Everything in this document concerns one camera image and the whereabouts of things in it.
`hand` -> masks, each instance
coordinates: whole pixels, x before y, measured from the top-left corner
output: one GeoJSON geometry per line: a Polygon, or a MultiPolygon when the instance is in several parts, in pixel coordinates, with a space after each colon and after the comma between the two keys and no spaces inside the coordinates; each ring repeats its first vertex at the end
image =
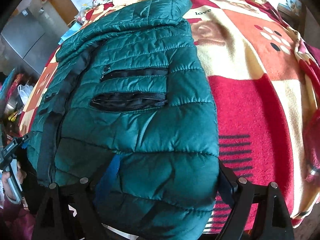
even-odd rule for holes
{"type": "MultiPolygon", "coordinates": [[[[17,178],[20,184],[22,184],[23,180],[26,178],[27,174],[25,171],[21,170],[21,164],[20,162],[17,162],[17,167],[18,167],[18,173],[17,173],[17,178]]],[[[8,179],[10,178],[11,174],[8,171],[2,172],[2,185],[5,190],[6,195],[11,198],[12,200],[15,200],[15,197],[10,189],[8,179]]]]}

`quilted jacket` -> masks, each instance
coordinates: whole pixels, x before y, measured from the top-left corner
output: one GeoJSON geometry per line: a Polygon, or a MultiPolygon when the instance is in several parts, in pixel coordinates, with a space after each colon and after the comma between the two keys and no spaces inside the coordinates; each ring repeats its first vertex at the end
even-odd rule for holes
{"type": "Polygon", "coordinates": [[[96,210],[147,240],[198,239],[217,190],[216,106],[182,18],[190,8],[145,0],[67,39],[32,125],[28,158],[43,185],[89,178],[116,156],[96,210]]]}

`plastic bag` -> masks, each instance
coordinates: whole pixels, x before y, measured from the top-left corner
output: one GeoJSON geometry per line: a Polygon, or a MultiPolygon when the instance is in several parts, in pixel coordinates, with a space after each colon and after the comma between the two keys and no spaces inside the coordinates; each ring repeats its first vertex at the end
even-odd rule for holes
{"type": "Polygon", "coordinates": [[[33,90],[33,86],[29,86],[29,85],[18,86],[18,92],[24,105],[26,105],[32,90],[33,90]]]}

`bed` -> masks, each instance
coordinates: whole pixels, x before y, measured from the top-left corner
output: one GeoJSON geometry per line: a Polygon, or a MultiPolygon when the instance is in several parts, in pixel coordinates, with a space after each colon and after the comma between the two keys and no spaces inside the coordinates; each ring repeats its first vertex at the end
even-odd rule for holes
{"type": "MultiPolygon", "coordinates": [[[[113,0],[88,10],[82,29],[138,1],[113,0]]],[[[237,176],[255,184],[275,181],[297,227],[320,196],[315,180],[306,180],[312,158],[304,147],[304,131],[317,112],[317,60],[300,32],[268,0],[191,1],[193,6],[184,18],[191,25],[217,104],[220,159],[237,176]]],[[[54,76],[58,50],[24,108],[21,135],[30,130],[54,76]]],[[[247,230],[252,228],[256,208],[251,210],[247,230]]],[[[204,232],[220,232],[229,213],[218,195],[204,232]]]]}

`black bracket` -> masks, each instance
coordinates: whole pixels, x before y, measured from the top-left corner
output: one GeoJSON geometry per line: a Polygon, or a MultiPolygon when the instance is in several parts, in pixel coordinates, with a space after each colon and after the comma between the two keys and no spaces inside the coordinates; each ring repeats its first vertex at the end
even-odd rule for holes
{"type": "MultiPolygon", "coordinates": [[[[220,234],[217,237],[212,235],[212,239],[294,240],[289,212],[278,185],[275,182],[268,186],[252,184],[245,178],[238,178],[221,161],[219,165],[218,191],[232,211],[220,234]],[[253,203],[258,203],[258,210],[249,235],[244,232],[244,227],[253,203]]],[[[39,207],[32,240],[78,240],[82,237],[86,240],[125,240],[103,227],[92,205],[94,186],[105,167],[97,171],[91,182],[82,178],[78,183],[64,187],[52,183],[39,207]],[[76,218],[70,213],[68,204],[77,210],[76,218]]]]}
{"type": "Polygon", "coordinates": [[[88,178],[64,187],[50,184],[36,216],[32,240],[110,240],[94,211],[89,186],[88,178]],[[76,218],[68,204],[76,208],[76,218]]]}
{"type": "Polygon", "coordinates": [[[290,215],[278,185],[255,185],[238,178],[219,161],[219,187],[222,200],[232,210],[217,240],[294,240],[290,215]],[[250,208],[258,203],[253,229],[244,233],[250,208]]]}

